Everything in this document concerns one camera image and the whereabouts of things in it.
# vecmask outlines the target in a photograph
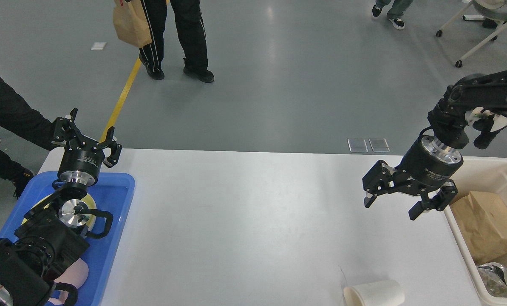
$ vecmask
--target person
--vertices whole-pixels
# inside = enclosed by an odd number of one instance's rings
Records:
[[[55,130],[40,112],[33,110],[25,100],[0,78],[0,126],[46,150],[57,145],[51,143]],[[34,174],[13,161],[0,150],[0,178],[15,186],[14,196],[19,199]]]
[[[146,20],[150,26],[152,43],[140,48],[139,58],[152,79],[163,79],[161,62],[164,56],[164,39],[167,5],[166,0],[141,0]],[[185,54],[184,73],[204,83],[214,81],[208,68],[206,33],[202,20],[200,0],[170,0],[174,10],[178,39]]]
[[[402,16],[413,0],[395,0],[391,9],[387,13],[387,18],[397,30],[405,28],[405,22]],[[382,8],[387,6],[391,0],[376,0],[376,4],[372,7],[372,16],[378,17],[382,13]]]

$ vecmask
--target sneaker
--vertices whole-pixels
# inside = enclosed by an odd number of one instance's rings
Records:
[[[397,19],[390,19],[389,21],[391,21],[391,24],[395,27],[395,29],[397,30],[402,30],[405,28],[405,22],[400,19],[400,18],[397,18]]]
[[[382,13],[382,8],[376,4],[372,7],[372,16],[378,17]]]
[[[34,174],[30,172],[28,169],[24,169],[23,173],[18,176],[18,178],[15,178],[11,180],[11,182],[14,184],[16,190],[14,192],[14,198],[19,199],[23,191],[25,190],[26,185],[28,182],[34,177]]]
[[[150,69],[150,64],[144,58],[144,56],[142,56],[142,54],[140,54],[138,56],[138,58],[140,59],[140,61],[142,62],[142,64],[144,64],[144,66],[146,67],[146,71],[148,72],[148,76],[150,76],[150,78],[152,78],[152,79],[164,79],[164,72],[162,72],[162,70],[160,68],[156,68],[155,71],[153,71],[152,69]]]
[[[184,67],[184,74],[191,76],[191,77],[197,77],[201,82],[204,83],[211,83],[214,81],[214,74],[210,70],[201,70],[201,71],[194,71],[187,67]]]

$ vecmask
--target plastic bag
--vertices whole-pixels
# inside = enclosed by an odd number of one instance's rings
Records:
[[[476,266],[486,290],[494,297],[507,297],[507,269],[500,263]]]

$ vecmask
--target yellow floor line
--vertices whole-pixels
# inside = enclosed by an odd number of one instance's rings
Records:
[[[129,79],[127,80],[127,83],[125,84],[125,87],[123,88],[123,91],[121,91],[121,95],[119,96],[119,100],[117,101],[117,104],[115,108],[113,109],[113,112],[110,116],[110,120],[108,120],[108,123],[106,124],[106,128],[104,128],[104,132],[102,132],[102,136],[100,137],[99,142],[103,142],[106,140],[106,132],[108,131],[108,128],[111,128],[115,125],[117,121],[117,117],[119,116],[119,113],[121,112],[121,108],[125,104],[125,100],[127,99],[127,95],[129,95],[129,91],[131,86],[133,85],[134,79],[136,78],[136,74],[138,73],[138,69],[140,68],[141,62],[139,58],[136,59],[136,63],[134,64],[133,71],[130,72]]]

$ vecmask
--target white plastic bin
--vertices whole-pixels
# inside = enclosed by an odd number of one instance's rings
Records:
[[[500,195],[507,206],[507,159],[494,157],[464,157],[464,159],[463,166],[452,176],[457,190],[459,190],[459,194],[455,197],[454,201],[466,196],[471,190],[485,191]],[[480,300],[490,306],[507,306],[507,298],[496,298],[488,293],[476,270],[476,265],[467,249],[465,240],[463,240],[452,212],[450,209],[445,209],[444,213],[461,250],[463,259],[465,259]],[[493,261],[507,267],[507,254]]]

